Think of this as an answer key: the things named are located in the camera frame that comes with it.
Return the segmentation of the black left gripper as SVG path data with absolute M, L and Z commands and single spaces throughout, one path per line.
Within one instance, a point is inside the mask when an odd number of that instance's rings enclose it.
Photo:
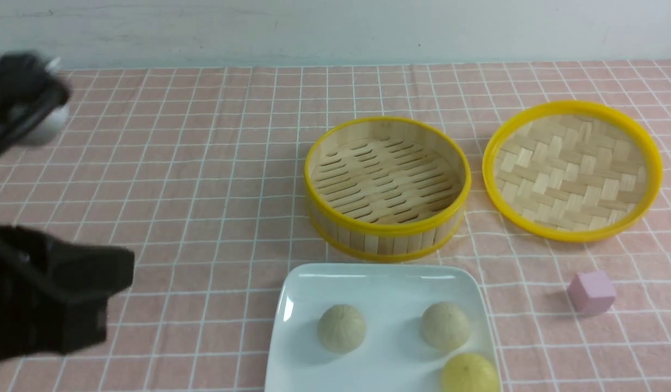
M 0 225 L 0 362 L 107 340 L 107 305 L 133 283 L 131 249 Z

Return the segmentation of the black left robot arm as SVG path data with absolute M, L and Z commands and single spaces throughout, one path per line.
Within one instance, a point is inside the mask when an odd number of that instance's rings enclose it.
M 57 65 L 36 52 L 0 54 L 0 158 L 63 129 L 71 88 Z M 0 223 L 0 362 L 105 342 L 109 298 L 131 287 L 135 262 L 128 248 Z

